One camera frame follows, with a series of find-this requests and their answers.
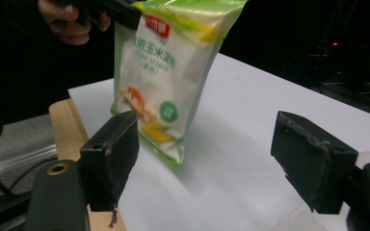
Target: white table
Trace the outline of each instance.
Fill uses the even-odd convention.
[[[113,80],[69,90],[88,136],[111,117]],[[311,214],[271,156],[278,111],[304,116],[370,162],[370,114],[219,54],[186,140],[182,167],[144,143],[119,202],[129,231],[347,230]]]

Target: printed label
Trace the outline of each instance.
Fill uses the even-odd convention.
[[[156,16],[147,15],[145,25],[162,38],[167,38],[170,35],[170,25]]]

